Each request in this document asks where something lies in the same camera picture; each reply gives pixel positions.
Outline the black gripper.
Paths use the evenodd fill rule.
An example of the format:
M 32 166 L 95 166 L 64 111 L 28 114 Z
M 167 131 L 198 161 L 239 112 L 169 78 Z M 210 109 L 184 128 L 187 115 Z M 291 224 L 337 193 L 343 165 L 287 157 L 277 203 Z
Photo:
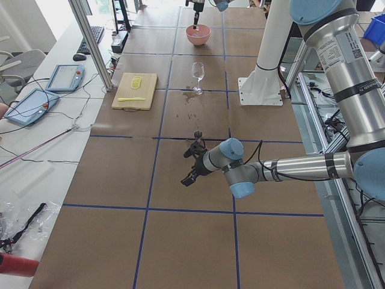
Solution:
M 193 3 L 193 10 L 195 11 L 193 29 L 196 30 L 199 22 L 200 13 L 204 9 L 205 0 L 186 0 L 185 6 L 189 6 L 190 3 Z
M 180 183 L 186 187 L 195 183 L 199 175 L 206 176 L 211 173 L 204 164 L 203 157 L 208 152 L 205 146 L 198 143 L 193 143 L 192 146 L 183 153 L 184 158 L 194 157 L 195 165 L 192 166 L 195 172 L 189 172 L 189 174 L 180 181 Z

